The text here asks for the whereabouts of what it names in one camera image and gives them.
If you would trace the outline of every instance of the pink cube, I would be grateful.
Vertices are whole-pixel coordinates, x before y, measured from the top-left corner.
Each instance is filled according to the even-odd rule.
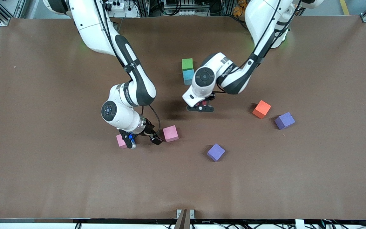
[[[179,136],[177,135],[177,131],[176,131],[176,126],[169,126],[169,127],[163,128],[163,134],[165,135],[166,142],[171,142],[171,141],[179,139]]]
[[[122,136],[121,135],[117,135],[117,141],[118,141],[118,145],[121,149],[125,149],[127,148],[126,147],[126,144],[124,142],[124,140],[122,139]]]

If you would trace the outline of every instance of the cable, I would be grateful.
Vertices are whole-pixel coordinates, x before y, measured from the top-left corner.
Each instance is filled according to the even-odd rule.
[[[276,42],[276,40],[283,35],[283,33],[288,29],[288,25],[289,23],[293,20],[293,18],[295,17],[296,14],[296,10],[299,8],[300,3],[302,2],[302,0],[299,0],[299,3],[297,4],[295,11],[293,12],[292,17],[290,17],[290,19],[288,20],[288,22],[286,22],[285,26],[283,27],[283,29],[280,31],[279,35],[276,36],[275,40],[272,42],[272,45]]]
[[[216,84],[217,85],[217,87],[220,89],[220,90],[222,90],[222,93],[226,93],[225,91],[224,91],[224,89],[222,89],[221,87],[220,87],[220,85],[219,84]]]
[[[350,228],[348,228],[348,227],[346,227],[346,226],[344,226],[344,224],[341,224],[341,223],[338,223],[337,221],[335,221],[335,220],[333,220],[335,223],[337,223],[337,224],[339,224],[340,226],[342,226],[342,227],[344,227],[345,229],[350,229]]]
[[[114,48],[114,45],[112,43],[112,40],[111,40],[111,37],[109,35],[109,30],[106,30],[105,29],[105,25],[103,23],[103,19],[101,18],[101,13],[100,13],[100,9],[98,8],[98,5],[97,5],[97,2],[96,1],[93,1],[94,2],[94,5],[96,6],[96,10],[97,10],[97,14],[99,15],[99,18],[100,18],[100,22],[101,22],[101,25],[103,26],[103,30],[107,36],[107,39],[108,39],[108,42],[109,44],[111,45],[111,48],[114,52],[114,55],[116,56],[116,58],[118,59],[119,63],[121,64],[122,68],[125,67],[125,65],[123,64],[123,62],[121,61],[121,59],[119,58],[119,56],[117,55],[116,51],[115,51],[115,48]]]
[[[74,229],[81,229],[81,221],[80,220],[76,223],[76,226],[74,227]]]
[[[152,111],[153,111],[153,113],[155,114],[156,119],[158,120],[158,125],[159,125],[159,127],[158,127],[157,132],[156,132],[154,135],[149,135],[149,134],[147,134],[147,133],[145,133],[145,132],[144,132],[144,134],[145,134],[145,135],[147,135],[147,136],[156,136],[156,135],[160,132],[160,119],[159,119],[159,116],[157,115],[156,111],[153,109],[153,107],[152,107],[151,105],[149,105],[149,107],[151,108],[151,110],[152,110]]]
[[[179,0],[179,4],[176,3],[176,9],[173,11],[173,13],[168,14],[164,10],[162,10],[162,12],[163,12],[163,14],[165,14],[167,16],[174,16],[174,15],[176,15],[180,11],[181,7],[182,7],[182,1]]]
[[[121,29],[122,22],[124,21],[124,18],[121,18],[121,22],[119,23],[119,26],[117,27],[117,32]]]
[[[280,228],[282,228],[282,229],[288,229],[288,228],[284,228],[283,226],[279,226],[279,225],[277,225],[276,223],[274,223],[273,225],[278,226],[278,227],[280,227]]]
[[[136,7],[136,9],[139,11],[139,12],[141,12],[142,14],[144,14],[145,15],[145,17],[147,16],[146,14],[146,11],[145,10],[142,10],[141,9],[141,7],[139,7],[138,5],[137,5],[137,3],[136,3],[136,1],[135,0],[132,0],[132,2],[133,2],[133,4],[135,5],[135,7]]]
[[[206,16],[208,16],[208,14],[209,14],[209,12],[210,12],[210,10],[211,10],[211,8],[217,3],[217,2],[219,2],[218,0],[215,0],[215,2],[209,7],[209,10],[207,11],[207,15]],[[221,11],[222,11],[222,6],[220,6],[220,7],[218,7],[218,8],[221,8],[221,10],[219,11],[219,12],[215,12],[215,13],[221,13]]]
[[[230,18],[232,18],[232,19],[234,19],[234,20],[236,20],[237,22],[239,22],[240,24],[241,24],[241,26],[244,28],[244,29],[246,29],[246,30],[248,30],[248,28],[244,25],[244,21],[242,21],[242,20],[240,20],[239,18],[237,18],[237,17],[234,17],[234,16],[232,16],[231,14],[223,14],[222,16],[228,16],[228,17],[230,17]]]
[[[258,47],[258,45],[260,44],[260,42],[261,42],[261,40],[262,40],[262,38],[263,38],[263,36],[265,35],[265,33],[266,33],[266,31],[269,29],[269,26],[270,26],[270,23],[273,21],[273,19],[274,19],[274,17],[275,17],[275,14],[276,14],[276,12],[278,11],[278,8],[279,8],[279,5],[281,4],[281,0],[279,0],[278,1],[278,4],[277,4],[277,6],[276,6],[276,9],[275,9],[275,11],[274,11],[274,13],[273,13],[273,15],[272,15],[272,17],[271,17],[271,19],[270,19],[270,21],[269,21],[269,23],[268,23],[268,25],[267,25],[267,27],[266,27],[266,29],[265,29],[265,31],[263,32],[263,34],[262,34],[262,36],[261,36],[261,38],[260,38],[260,40],[258,41],[258,43],[255,45],[255,48],[254,48],[254,50],[252,51],[252,53],[254,53],[255,52],[255,50],[257,49],[257,47]],[[237,69],[233,69],[233,70],[231,70],[230,72],[229,72],[229,74],[231,74],[231,73],[234,73],[234,72],[236,72],[236,71],[238,71],[239,69],[241,69],[247,62],[248,62],[248,60],[250,59],[250,57],[251,57],[251,55],[246,59],[246,61],[244,62],[244,63],[242,63],[241,64],[241,66],[239,67],[239,68],[237,68]]]

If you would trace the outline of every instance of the purple cube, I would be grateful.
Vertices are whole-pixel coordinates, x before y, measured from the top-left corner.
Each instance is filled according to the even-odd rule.
[[[209,150],[207,155],[213,159],[214,161],[218,161],[221,158],[222,154],[224,154],[225,150],[221,148],[218,144],[214,144],[212,148]]]
[[[275,119],[275,122],[276,125],[279,127],[279,129],[285,129],[291,126],[293,123],[295,123],[295,120],[293,119],[290,112],[288,112]]]

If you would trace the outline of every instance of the cube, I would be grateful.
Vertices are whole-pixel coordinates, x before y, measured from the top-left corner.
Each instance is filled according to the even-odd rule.
[[[193,58],[182,59],[182,70],[187,71],[193,69]]]
[[[184,85],[192,84],[193,77],[194,77],[194,70],[193,69],[183,71]]]
[[[124,140],[122,139],[122,135],[117,135],[117,141],[118,141],[118,146],[121,149],[125,149],[126,147],[126,143],[124,142]]]
[[[295,123],[295,120],[293,119],[290,112],[288,112],[275,119],[275,123],[279,129],[285,129],[291,126],[293,123]]]
[[[214,161],[218,161],[221,156],[224,154],[225,150],[221,148],[217,143],[212,146],[207,155],[213,159]]]
[[[268,113],[269,109],[270,105],[265,103],[263,100],[260,100],[258,106],[255,107],[252,113],[256,115],[258,118],[263,119],[263,117],[265,117],[266,114]]]
[[[176,126],[169,126],[163,128],[163,134],[165,135],[166,142],[171,142],[179,139],[179,136],[177,135]]]

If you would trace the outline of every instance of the machinery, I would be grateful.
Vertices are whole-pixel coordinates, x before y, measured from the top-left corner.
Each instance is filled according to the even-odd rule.
[[[151,107],[156,97],[155,86],[129,42],[115,30],[105,5],[100,0],[44,0],[44,4],[55,13],[72,17],[87,47],[116,56],[131,78],[111,88],[108,100],[101,108],[103,119],[119,130],[128,148],[136,147],[134,139],[138,135],[149,136],[156,145],[162,143],[163,140],[157,135],[159,130],[155,132],[154,125],[133,109],[138,106]]]
[[[285,39],[289,23],[299,6],[314,8],[323,0],[250,0],[245,21],[256,42],[254,51],[243,65],[238,67],[224,54],[209,55],[195,72],[192,85],[183,95],[188,110],[211,112],[208,105],[215,98],[215,84],[228,94],[238,94],[244,90],[252,72],[262,63],[270,48],[276,48]],[[74,24],[84,43],[92,50],[116,56],[131,80],[114,85],[108,100],[101,108],[103,119],[115,126],[128,148],[135,148],[138,135],[148,136],[159,145],[160,120],[151,103],[156,97],[154,84],[146,75],[141,62],[127,39],[113,26],[108,15],[108,1],[100,0],[43,0],[52,12],[66,14]],[[159,129],[133,108],[149,106],[157,116]]]
[[[315,8],[323,0],[251,0],[245,10],[245,22],[256,43],[247,61],[240,67],[221,52],[209,55],[194,73],[192,85],[183,94],[187,110],[212,112],[209,101],[215,99],[217,84],[222,93],[239,94],[247,86],[253,71],[263,62],[270,48],[278,47],[299,7]]]

